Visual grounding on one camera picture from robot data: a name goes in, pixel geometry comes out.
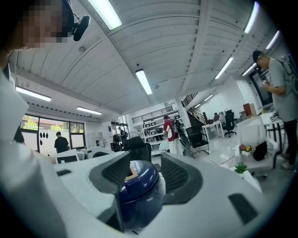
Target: white ceiling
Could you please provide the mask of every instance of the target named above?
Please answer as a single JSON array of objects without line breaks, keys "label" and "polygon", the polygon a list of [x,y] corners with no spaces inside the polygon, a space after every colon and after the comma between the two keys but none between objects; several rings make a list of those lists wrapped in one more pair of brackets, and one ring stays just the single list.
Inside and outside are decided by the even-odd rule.
[{"label": "white ceiling", "polygon": [[[111,119],[220,85],[230,73],[242,73],[252,63],[252,52],[263,50],[277,30],[260,10],[253,29],[244,34],[253,8],[249,0],[110,2],[122,21],[112,31],[88,0],[72,0],[79,16],[91,15],[82,39],[19,53],[17,84],[53,97],[49,106],[57,110],[77,114],[82,106],[103,113],[95,118]],[[227,73],[214,80],[230,56]],[[15,63],[14,53],[12,71]],[[135,77],[141,68],[152,95]]]}]

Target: gray t-shirt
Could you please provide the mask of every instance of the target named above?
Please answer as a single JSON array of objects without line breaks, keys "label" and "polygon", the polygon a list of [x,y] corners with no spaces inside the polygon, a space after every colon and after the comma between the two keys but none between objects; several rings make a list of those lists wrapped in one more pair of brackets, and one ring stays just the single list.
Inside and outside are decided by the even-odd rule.
[{"label": "gray t-shirt", "polygon": [[271,58],[269,64],[269,82],[272,86],[285,86],[285,95],[272,94],[275,111],[279,117],[287,122],[297,119],[298,117],[298,99],[292,91],[291,86],[286,84],[284,79],[288,77],[282,64]]}]

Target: fluorescent light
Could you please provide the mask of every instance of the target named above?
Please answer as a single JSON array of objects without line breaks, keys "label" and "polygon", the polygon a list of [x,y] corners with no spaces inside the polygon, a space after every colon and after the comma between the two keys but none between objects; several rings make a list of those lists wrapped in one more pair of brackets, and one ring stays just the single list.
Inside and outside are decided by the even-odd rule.
[{"label": "fluorescent light", "polygon": [[211,98],[213,94],[211,94],[208,98],[206,98],[204,101],[207,101],[209,98]]},{"label": "fluorescent light", "polygon": [[110,30],[122,25],[109,0],[88,0]]},{"label": "fluorescent light", "polygon": [[223,74],[223,72],[225,71],[225,69],[229,66],[229,64],[232,62],[233,58],[229,57],[228,61],[225,63],[225,65],[223,66],[223,68],[219,71],[219,73],[217,74],[217,76],[215,77],[215,79],[218,79],[220,77],[220,75]]},{"label": "fluorescent light", "polygon": [[15,90],[20,92],[20,93],[27,94],[29,96],[32,96],[32,97],[35,97],[35,98],[38,98],[38,99],[42,99],[42,100],[45,100],[45,101],[48,101],[48,102],[51,101],[50,97],[47,97],[47,96],[39,94],[39,93],[32,92],[30,90],[27,90],[27,89],[24,89],[24,88],[21,88],[21,87],[18,87],[18,86],[16,86]]},{"label": "fluorescent light", "polygon": [[252,26],[255,23],[256,19],[257,19],[257,13],[259,11],[259,8],[260,8],[260,5],[257,2],[255,2],[255,5],[253,6],[253,10],[252,10],[252,13],[251,13],[251,17],[248,20],[248,23],[247,23],[246,28],[244,30],[245,33],[249,33],[250,30],[252,29]]},{"label": "fluorescent light", "polygon": [[242,76],[245,76],[245,75],[247,75],[247,73],[250,71],[250,70],[252,70],[253,69],[253,67],[255,67],[257,64],[256,63],[253,63],[253,65],[252,66],[250,66],[250,68],[248,69],[248,70],[246,70],[243,74],[242,74]]},{"label": "fluorescent light", "polygon": [[89,109],[86,109],[86,108],[83,108],[83,107],[80,107],[80,106],[78,106],[76,109],[80,110],[80,111],[83,111],[83,112],[93,113],[93,114],[96,114],[96,115],[101,115],[102,114],[101,112],[92,111],[92,110],[89,110]]},{"label": "fluorescent light", "polygon": [[148,83],[148,80],[146,78],[146,75],[144,73],[144,70],[143,69],[140,69],[138,71],[135,72],[135,74],[137,75],[141,85],[143,86],[143,88],[145,89],[146,93],[149,95],[149,94],[152,94],[152,91],[151,91],[151,88],[150,88],[150,85]]},{"label": "fluorescent light", "polygon": [[274,44],[274,42],[277,40],[278,36],[279,36],[279,31],[277,31],[277,32],[275,33],[275,35],[273,36],[272,40],[271,40],[270,43],[267,45],[266,50],[268,50],[268,49],[271,48],[271,46],[272,46],[272,45]]}]

